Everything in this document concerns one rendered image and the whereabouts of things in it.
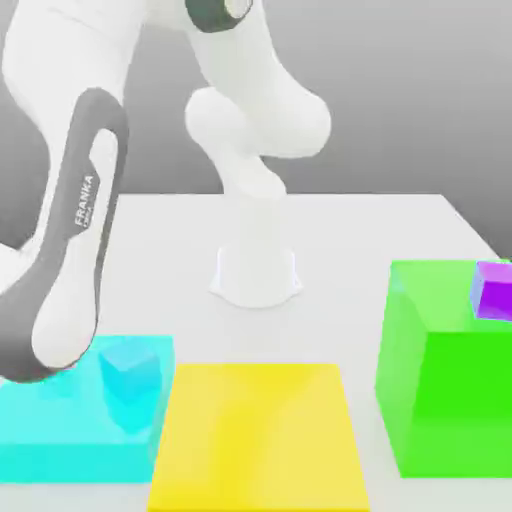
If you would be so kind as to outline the small cyan cube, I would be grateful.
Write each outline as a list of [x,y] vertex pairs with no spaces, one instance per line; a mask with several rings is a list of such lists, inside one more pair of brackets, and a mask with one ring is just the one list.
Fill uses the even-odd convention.
[[128,434],[152,425],[162,387],[157,353],[144,345],[114,345],[99,355],[110,416]]

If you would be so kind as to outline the small purple cube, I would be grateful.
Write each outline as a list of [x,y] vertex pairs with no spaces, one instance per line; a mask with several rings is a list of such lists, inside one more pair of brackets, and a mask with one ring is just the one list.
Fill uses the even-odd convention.
[[476,318],[512,322],[512,263],[477,261],[470,301]]

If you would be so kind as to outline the large yellow box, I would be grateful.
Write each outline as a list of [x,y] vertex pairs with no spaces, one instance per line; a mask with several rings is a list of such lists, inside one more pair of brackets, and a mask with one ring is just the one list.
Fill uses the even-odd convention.
[[147,512],[370,512],[339,367],[178,365]]

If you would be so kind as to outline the large green box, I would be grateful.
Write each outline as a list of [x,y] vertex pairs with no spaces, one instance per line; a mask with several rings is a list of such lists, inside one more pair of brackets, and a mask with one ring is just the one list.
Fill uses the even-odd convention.
[[473,260],[395,260],[375,394],[403,478],[512,478],[512,322],[479,319]]

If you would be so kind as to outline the large cyan box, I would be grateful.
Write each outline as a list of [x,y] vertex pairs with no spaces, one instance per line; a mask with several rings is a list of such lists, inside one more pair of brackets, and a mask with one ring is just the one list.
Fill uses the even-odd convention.
[[[99,355],[144,345],[162,387],[152,425],[125,433],[109,414]],[[0,384],[0,484],[133,484],[152,479],[176,368],[170,336],[98,336],[72,368],[31,384]]]

